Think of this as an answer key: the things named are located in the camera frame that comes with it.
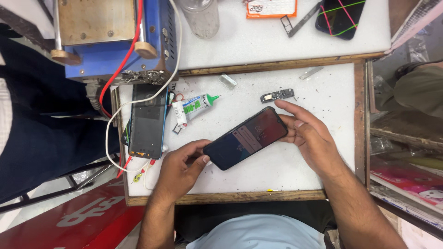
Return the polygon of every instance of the wooden knob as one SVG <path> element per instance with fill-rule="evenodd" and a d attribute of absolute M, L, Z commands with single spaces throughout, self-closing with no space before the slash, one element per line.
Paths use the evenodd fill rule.
<path fill-rule="evenodd" d="M 70 66 L 78 65 L 82 62 L 79 56 L 72 54 L 70 52 L 66 52 L 63 50 L 53 49 L 51 50 L 51 57 L 53 60 L 61 62 L 63 64 L 67 64 Z"/>
<path fill-rule="evenodd" d="M 135 52 L 144 59 L 157 58 L 157 50 L 147 42 L 136 42 L 134 44 Z"/>

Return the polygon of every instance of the light blue shirt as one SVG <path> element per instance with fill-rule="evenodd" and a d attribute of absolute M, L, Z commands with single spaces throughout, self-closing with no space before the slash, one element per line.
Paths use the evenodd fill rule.
<path fill-rule="evenodd" d="M 249 214 L 221 223 L 186 249 L 325 249 L 323 237 L 288 216 Z"/>

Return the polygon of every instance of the white workbench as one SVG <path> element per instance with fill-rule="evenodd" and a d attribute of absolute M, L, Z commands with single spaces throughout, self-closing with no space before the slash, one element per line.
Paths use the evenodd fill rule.
<path fill-rule="evenodd" d="M 295 26 L 318 0 L 298 0 Z M 183 24 L 183 49 L 179 69 L 278 62 L 307 58 L 324 58 L 351 54 L 383 52 L 391 47 L 388 0 L 366 1 L 358 30 L 345 41 L 315 28 L 316 16 L 291 38 L 279 18 L 246 19 L 241 0 L 218 0 L 220 29 L 207 40 L 192 34 L 186 19 Z"/>
<path fill-rule="evenodd" d="M 214 140 L 248 117 L 273 102 L 262 104 L 260 96 L 281 89 L 294 89 L 294 98 L 286 100 L 296 103 L 316 115 L 329 128 L 337 147 L 354 170 L 354 64 L 326 66 L 311 77 L 300 80 L 306 69 L 288 69 L 248 74 L 231 74 L 238 85 L 230 91 L 217 81 L 218 75 L 180 78 L 176 93 L 190 98 L 203 93 L 222 95 L 214 101 L 211 111 L 191 120 L 188 127 L 179 135 L 171 130 L 176 124 L 175 116 L 169 113 L 166 118 L 164 144 L 171 150 L 198 139 Z M 120 101 L 131 101 L 132 86 L 119 86 Z M 123 124 L 129 120 L 130 105 L 122 109 Z M 285 113 L 276 108 L 277 113 Z M 128 148 L 125 146 L 126 158 Z M 146 159 L 133 158 L 128 169 L 140 168 Z M 147 172 L 146 183 L 153 188 L 159 175 L 162 160 Z M 136 173 L 128 173 L 129 196 L 146 196 L 141 182 L 132 183 Z M 322 185 L 318 176 L 303 160 L 298 148 L 293 144 L 276 142 L 264 148 L 236 166 L 221 171 L 214 164 L 208 165 L 189 194 L 232 193 L 275 190 L 315 190 Z"/>

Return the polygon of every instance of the clear plastic jar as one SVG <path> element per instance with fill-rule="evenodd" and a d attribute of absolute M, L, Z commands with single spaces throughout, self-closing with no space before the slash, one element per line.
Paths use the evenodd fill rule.
<path fill-rule="evenodd" d="M 209 39 L 217 34 L 220 27 L 217 0 L 180 0 L 180 6 L 195 36 Z"/>

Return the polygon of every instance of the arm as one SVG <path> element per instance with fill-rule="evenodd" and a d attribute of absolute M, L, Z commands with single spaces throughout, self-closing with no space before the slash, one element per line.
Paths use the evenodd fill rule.
<path fill-rule="evenodd" d="M 209 156 L 203 155 L 202 149 L 210 142 L 190 142 L 165 156 L 159 180 L 148 200 L 138 249 L 174 248 L 175 201 L 191 190 L 209 162 Z M 188 167 L 186 162 L 195 157 L 198 158 Z"/>
<path fill-rule="evenodd" d="M 294 143 L 307 164 L 322 179 L 346 248 L 407 249 L 369 192 L 346 166 L 326 125 L 304 108 L 286 101 L 277 107 L 289 133 L 280 141 Z"/>

